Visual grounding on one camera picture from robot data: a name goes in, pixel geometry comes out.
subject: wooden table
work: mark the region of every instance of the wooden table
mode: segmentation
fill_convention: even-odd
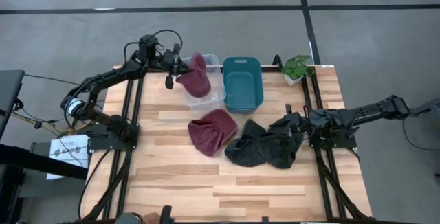
[[[344,103],[335,68],[316,66],[324,108],[343,108]],[[144,79],[138,122],[141,132],[131,161],[125,212],[143,216],[158,213],[163,205],[173,207],[176,221],[271,221],[325,220],[318,170],[313,150],[305,141],[287,170],[269,164],[246,168],[234,165],[219,151],[215,157],[201,154],[188,136],[188,123],[204,113],[185,105],[180,84],[173,90],[164,86],[166,74],[151,73]],[[104,112],[121,114],[127,82],[110,88]],[[261,126],[285,114],[285,104],[302,115],[304,93],[301,84],[289,86],[281,73],[264,73],[264,103],[250,115],[231,114],[239,125],[252,118]],[[313,89],[309,83],[311,98]],[[133,109],[135,90],[131,98]],[[341,186],[359,209],[371,215],[369,200],[358,159],[347,149],[333,149]],[[110,152],[93,176],[82,203],[82,215],[88,213],[107,188],[113,152]],[[89,173],[103,152],[93,155]],[[338,216],[333,189],[329,186],[333,214]],[[113,198],[112,214],[116,212]]]

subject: teal plastic bin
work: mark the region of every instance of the teal plastic bin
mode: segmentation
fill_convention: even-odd
[[[263,103],[260,62],[251,57],[232,57],[223,62],[226,109],[231,113],[253,113]]]

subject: clear plastic container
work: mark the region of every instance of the clear plastic container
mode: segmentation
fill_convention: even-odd
[[[221,108],[221,103],[226,97],[219,59],[214,54],[203,55],[203,59],[206,63],[206,75],[211,84],[211,91],[202,98],[193,97],[185,91],[186,105],[191,107],[193,111],[210,111]],[[187,65],[190,65],[192,60],[192,57],[182,59]]]

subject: red cloth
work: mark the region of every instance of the red cloth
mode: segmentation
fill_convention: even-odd
[[[206,75],[203,56],[199,53],[194,54],[189,68],[192,72],[177,77],[176,82],[182,84],[187,92],[196,98],[206,96],[211,91],[211,83]]]
[[[188,124],[195,148],[206,156],[213,156],[237,131],[237,123],[223,109],[215,109],[200,120]]]

